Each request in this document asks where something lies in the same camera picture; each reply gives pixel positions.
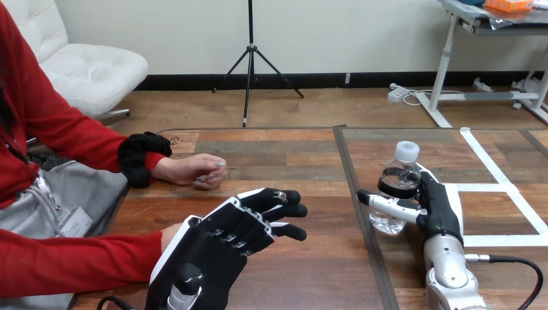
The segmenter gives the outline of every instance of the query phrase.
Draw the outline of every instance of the black cable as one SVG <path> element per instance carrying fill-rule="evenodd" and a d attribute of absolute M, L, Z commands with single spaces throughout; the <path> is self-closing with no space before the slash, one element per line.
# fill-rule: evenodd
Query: black cable
<path fill-rule="evenodd" d="M 534 286 L 532 293 L 529 295 L 529 297 L 527 297 L 527 299 L 518 308 L 518 310 L 524 310 L 527 307 L 529 307 L 531 303 L 533 302 L 533 300 L 538 296 L 538 293 L 540 293 L 540 289 L 542 288 L 542 283 L 544 282 L 542 270 L 540 270 L 540 268 L 530 260 L 526 260 L 524 258 L 519 258 L 519 257 L 513 257 L 513 256 L 489 255 L 489 262 L 490 263 L 521 263 L 521 264 L 528 265 L 529 267 L 533 268 L 536 271 L 536 277 L 537 277 L 536 285 Z"/>
<path fill-rule="evenodd" d="M 108 301 L 114 302 L 122 310 L 135 310 L 135 308 L 133 308 L 130 304 L 116 296 L 106 296 L 105 298 L 101 299 L 101 301 L 97 305 L 97 310 L 103 310 L 103 305 L 105 305 L 105 302 Z"/>

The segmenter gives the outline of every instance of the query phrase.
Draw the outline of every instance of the person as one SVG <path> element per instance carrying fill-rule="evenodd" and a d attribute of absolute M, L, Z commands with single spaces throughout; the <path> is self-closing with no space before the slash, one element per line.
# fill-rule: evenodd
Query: person
<path fill-rule="evenodd" d="M 0 309 L 66 309 L 67 293 L 147 282 L 180 225 L 147 236 L 68 237 L 104 222 L 127 182 L 213 190 L 227 178 L 222 158 L 172 160 L 165 138 L 128 138 L 70 107 L 1 2 L 0 88 Z M 75 161 L 40 170 L 26 160 L 31 135 Z M 63 218 L 76 231 L 64 230 Z"/>

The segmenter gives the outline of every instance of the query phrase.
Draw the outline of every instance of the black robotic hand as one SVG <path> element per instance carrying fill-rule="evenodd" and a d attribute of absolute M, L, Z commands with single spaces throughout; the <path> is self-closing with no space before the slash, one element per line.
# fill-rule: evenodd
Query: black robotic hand
<path fill-rule="evenodd" d="M 308 210 L 296 191 L 263 188 L 230 198 L 203 219 L 190 216 L 154 268 L 146 310 L 223 310 L 247 257 L 275 238 L 299 241 L 306 231 L 284 217 Z"/>

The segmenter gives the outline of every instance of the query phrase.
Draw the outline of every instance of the red sweater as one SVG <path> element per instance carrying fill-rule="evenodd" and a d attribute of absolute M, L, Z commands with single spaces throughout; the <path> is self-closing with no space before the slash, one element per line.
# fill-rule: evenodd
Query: red sweater
<path fill-rule="evenodd" d="M 26 137 L 32 135 L 62 156 L 95 169 L 120 171 L 117 151 L 126 137 L 70 107 L 53 89 L 2 3 L 0 83 L 16 118 L 12 134 L 25 155 Z M 4 128 L 0 136 L 15 147 Z M 147 168 L 162 157 L 149 153 Z M 0 208 L 30 186 L 37 170 L 0 143 Z M 80 293 L 148 281 L 161 255 L 161 236 L 157 232 L 141 237 L 32 240 L 0 229 L 0 298 Z"/>

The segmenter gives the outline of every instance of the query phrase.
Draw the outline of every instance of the prosthetic hand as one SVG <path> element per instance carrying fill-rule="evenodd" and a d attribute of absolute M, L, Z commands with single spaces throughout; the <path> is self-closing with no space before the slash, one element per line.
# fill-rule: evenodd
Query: prosthetic hand
<path fill-rule="evenodd" d="M 223 310 L 247 257 L 275 238 L 299 241 L 306 231 L 284 217 L 303 218 L 296 191 L 257 189 L 226 200 L 204 218 L 186 219 L 154 267 L 146 310 Z"/>
<path fill-rule="evenodd" d="M 467 269 L 463 249 L 463 214 L 451 204 L 445 186 L 423 166 L 419 203 L 359 190 L 359 201 L 395 218 L 415 223 L 424 235 L 427 300 L 432 310 L 488 309 L 478 281 Z"/>

